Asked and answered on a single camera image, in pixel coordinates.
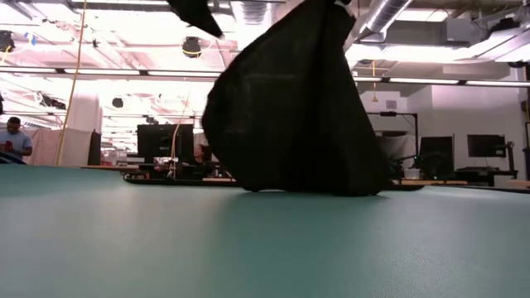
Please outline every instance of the ceiling pipe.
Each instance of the ceiling pipe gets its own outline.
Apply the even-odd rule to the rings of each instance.
[[[373,0],[370,10],[361,16],[351,35],[354,41],[386,31],[413,0]]]

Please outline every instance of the blue shirt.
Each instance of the blue shirt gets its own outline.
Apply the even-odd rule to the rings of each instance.
[[[12,135],[7,130],[0,132],[0,145],[6,145],[6,142],[10,141],[13,145],[13,150],[22,152],[24,149],[33,147],[31,144],[31,138],[28,137],[24,132],[18,132],[17,134]],[[19,160],[22,160],[22,155],[18,155],[11,152],[4,152],[9,156],[13,156]]]

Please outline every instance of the man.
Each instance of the man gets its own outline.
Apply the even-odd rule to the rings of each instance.
[[[23,163],[24,156],[33,153],[31,139],[20,131],[20,119],[7,120],[7,130],[0,132],[0,163]]]

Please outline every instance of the green mat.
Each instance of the green mat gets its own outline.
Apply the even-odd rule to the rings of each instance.
[[[130,185],[0,166],[1,298],[522,298],[530,198]]]

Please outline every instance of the black monitor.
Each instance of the black monitor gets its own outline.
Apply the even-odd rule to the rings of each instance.
[[[468,135],[467,151],[470,157],[506,157],[503,135]]]
[[[420,167],[430,178],[451,175],[455,170],[453,137],[422,137]]]
[[[138,155],[144,157],[146,163],[154,157],[171,156],[171,143],[175,130],[175,124],[138,125]],[[175,157],[179,160],[192,160],[193,146],[193,125],[181,124],[176,134]]]

